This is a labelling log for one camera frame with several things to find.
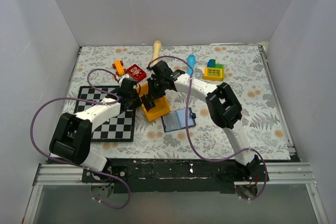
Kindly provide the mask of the blue leather card holder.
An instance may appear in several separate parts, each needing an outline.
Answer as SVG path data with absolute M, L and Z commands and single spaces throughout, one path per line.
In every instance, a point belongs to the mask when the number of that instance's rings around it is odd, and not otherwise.
M 178 127 L 177 127 L 177 129 L 173 130 L 173 131 L 177 131 L 177 130 L 181 130 L 181 129 L 186 128 L 185 109 L 180 109 L 180 110 L 172 111 L 170 113 L 175 113 L 176 119 L 177 119 L 178 124 L 179 124 Z M 194 127 L 196 125 L 196 121 L 195 121 L 196 114 L 192 111 L 191 108 L 189 108 L 187 115 L 188 115 L 188 119 L 187 119 L 188 127 Z M 164 116 L 161 117 L 162 124 L 163 124 L 163 130 L 164 130 L 165 133 L 167 133 L 168 131 L 166 131 L 166 129 L 165 129 L 163 117 Z

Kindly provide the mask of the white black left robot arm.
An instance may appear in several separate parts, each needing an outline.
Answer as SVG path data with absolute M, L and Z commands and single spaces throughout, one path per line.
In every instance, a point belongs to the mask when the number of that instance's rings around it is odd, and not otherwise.
M 123 78 L 119 86 L 106 95 L 101 105 L 94 105 L 76 114 L 61 115 L 51 139 L 49 150 L 69 162 L 94 169 L 93 175 L 100 182 L 111 178 L 112 170 L 107 159 L 91 149 L 91 137 L 96 128 L 106 138 L 133 141 L 135 109 L 141 105 L 137 82 Z

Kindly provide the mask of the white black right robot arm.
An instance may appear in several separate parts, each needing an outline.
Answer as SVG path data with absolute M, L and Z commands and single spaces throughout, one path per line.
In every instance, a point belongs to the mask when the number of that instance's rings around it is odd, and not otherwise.
M 163 60 L 155 65 L 148 64 L 147 69 L 153 71 L 148 81 L 148 94 L 143 97 L 147 110 L 152 109 L 154 100 L 165 95 L 166 90 L 186 93 L 186 107 L 189 107 L 190 97 L 193 96 L 207 104 L 212 121 L 223 129 L 234 154 L 222 159 L 204 158 L 197 152 L 192 144 L 189 130 L 186 129 L 189 144 L 200 159 L 219 163 L 234 158 L 237 174 L 242 180 L 251 180 L 257 174 L 261 158 L 257 151 L 251 148 L 242 124 L 242 105 L 238 101 L 229 84 L 211 84 L 203 80 L 192 78 L 191 74 L 178 69 L 172 71 Z

